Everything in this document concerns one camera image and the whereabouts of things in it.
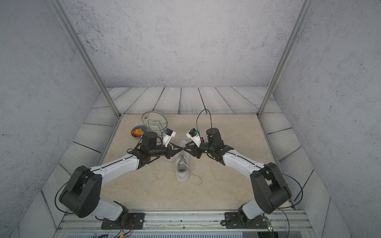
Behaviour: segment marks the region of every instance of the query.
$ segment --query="black mounting plate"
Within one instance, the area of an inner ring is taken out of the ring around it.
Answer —
[[[225,213],[225,220],[226,220],[226,228],[227,229],[267,229],[267,223],[266,221],[263,221],[263,219],[253,220],[246,226],[242,226],[240,221],[237,220],[238,218],[238,212],[226,212]]]
[[[134,230],[141,230],[143,228],[144,223],[144,213],[127,213],[127,221],[132,220],[134,223]],[[132,228],[132,225],[130,222],[127,222],[127,225],[123,227],[123,230],[130,230]],[[102,230],[118,230],[120,227],[118,227],[115,222],[112,222],[110,220],[105,220],[102,222],[101,226]]]

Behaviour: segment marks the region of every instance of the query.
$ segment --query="gray concrete wall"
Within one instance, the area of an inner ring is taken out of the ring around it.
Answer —
[[[275,97],[353,237],[381,234],[381,1],[314,1]]]
[[[303,0],[63,0],[107,87],[265,86]]]
[[[0,22],[0,237],[8,237],[100,91],[48,1],[1,1]]]

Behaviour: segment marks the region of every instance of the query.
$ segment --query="wooden floor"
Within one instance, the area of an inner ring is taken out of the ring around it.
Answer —
[[[108,91],[120,112],[125,114],[141,114],[149,110],[161,113],[198,114],[205,108],[213,114],[255,114],[262,103],[266,88],[159,87],[108,88]],[[17,231],[30,233],[32,230],[39,232],[40,229],[44,229],[54,232],[57,229],[64,213],[56,209],[54,195],[67,182],[75,168],[80,165],[86,167],[98,165],[116,120],[104,96],[100,95],[73,138],[72,144],[28,209]],[[349,237],[344,220],[274,97],[268,102],[262,121],[283,172],[293,176],[303,186],[303,200],[296,207],[306,211],[316,237],[329,237],[329,234],[337,229],[340,230],[340,237]],[[299,186],[289,178],[287,182],[293,199],[298,201],[301,197]],[[29,220],[38,224],[30,226]]]
[[[211,113],[257,113],[266,93],[265,87],[217,88],[109,88],[111,98],[122,114],[142,114],[146,111],[161,113],[197,114],[203,109]],[[100,95],[93,110],[108,107]],[[266,113],[281,113],[274,97]]]

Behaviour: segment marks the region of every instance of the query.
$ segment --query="red wire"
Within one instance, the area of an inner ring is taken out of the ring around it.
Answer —
[[[255,220],[259,220],[259,219],[261,219],[262,217],[265,217],[265,216],[261,216],[261,217],[259,217],[259,218],[255,219]],[[267,218],[267,217],[266,217],[266,218]]]
[[[127,232],[127,235],[130,236],[132,234],[132,232],[134,231],[134,226],[135,225],[134,225],[134,222],[132,220],[129,220],[128,222],[131,223],[131,225],[132,225],[132,228],[129,230],[129,232]]]

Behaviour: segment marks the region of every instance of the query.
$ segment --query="orange chip bag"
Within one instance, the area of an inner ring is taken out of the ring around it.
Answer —
[[[144,131],[142,130],[141,127],[136,128],[135,130],[132,130],[131,133],[133,134],[134,137],[141,137],[144,134]]]

